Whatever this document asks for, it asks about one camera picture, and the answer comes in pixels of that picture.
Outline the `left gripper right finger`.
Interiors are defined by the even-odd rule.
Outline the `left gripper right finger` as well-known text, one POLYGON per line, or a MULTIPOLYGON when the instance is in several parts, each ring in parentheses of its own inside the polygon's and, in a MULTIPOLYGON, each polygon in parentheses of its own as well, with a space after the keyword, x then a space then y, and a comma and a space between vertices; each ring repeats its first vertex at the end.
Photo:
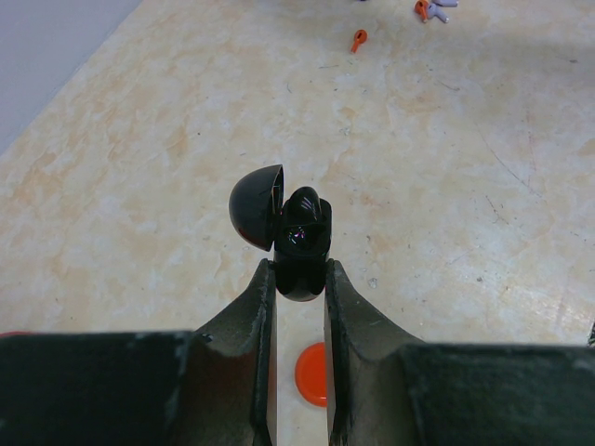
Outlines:
POLYGON ((324 343, 331 445, 419 445, 400 348, 420 340, 352 285, 342 264, 326 264, 324 343))

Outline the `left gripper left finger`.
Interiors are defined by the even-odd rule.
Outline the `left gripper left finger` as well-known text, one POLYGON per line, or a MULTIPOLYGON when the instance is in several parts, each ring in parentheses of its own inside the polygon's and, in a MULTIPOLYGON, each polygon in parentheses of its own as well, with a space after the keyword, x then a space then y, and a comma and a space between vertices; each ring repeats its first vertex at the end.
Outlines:
POLYGON ((192 336, 187 445, 277 443, 276 288, 261 260, 245 290, 192 336))

